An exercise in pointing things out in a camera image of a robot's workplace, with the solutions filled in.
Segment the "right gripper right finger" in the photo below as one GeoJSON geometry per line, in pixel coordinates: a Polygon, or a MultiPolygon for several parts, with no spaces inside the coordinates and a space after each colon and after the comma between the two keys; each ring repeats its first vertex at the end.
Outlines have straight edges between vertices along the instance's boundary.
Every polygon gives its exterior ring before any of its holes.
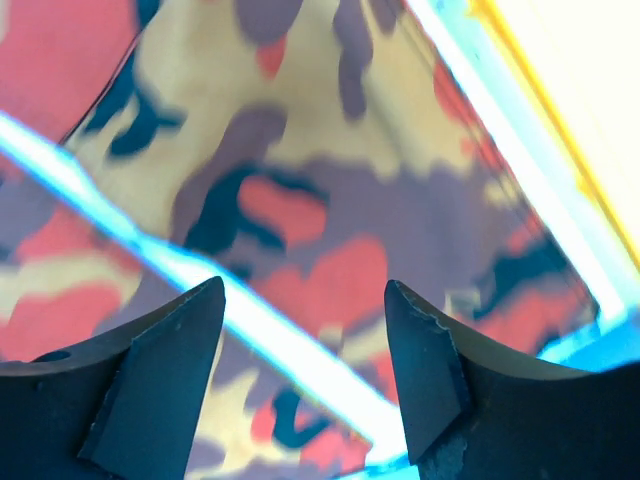
{"type": "Polygon", "coordinates": [[[635,479],[639,367],[567,368],[384,293],[408,458],[423,479],[635,479]]]}

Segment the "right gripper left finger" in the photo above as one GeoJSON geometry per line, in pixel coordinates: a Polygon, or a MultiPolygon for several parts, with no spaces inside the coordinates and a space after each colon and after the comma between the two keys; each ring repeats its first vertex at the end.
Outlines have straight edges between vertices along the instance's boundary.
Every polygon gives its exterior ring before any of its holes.
{"type": "Polygon", "coordinates": [[[180,479],[225,308],[211,278],[31,362],[1,366],[5,479],[180,479]]]}

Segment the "orange camouflage trousers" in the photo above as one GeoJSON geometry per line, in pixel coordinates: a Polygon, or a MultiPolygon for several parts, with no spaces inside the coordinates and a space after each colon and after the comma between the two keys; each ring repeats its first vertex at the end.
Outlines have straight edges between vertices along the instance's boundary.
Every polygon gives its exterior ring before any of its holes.
{"type": "MultiPolygon", "coordinates": [[[[398,405],[388,278],[532,355],[600,313],[403,3],[1,1],[1,111],[398,405]]],[[[1,362],[178,292],[1,154],[1,362]]],[[[244,342],[216,356],[184,479],[364,466],[368,442],[244,342]]]]}

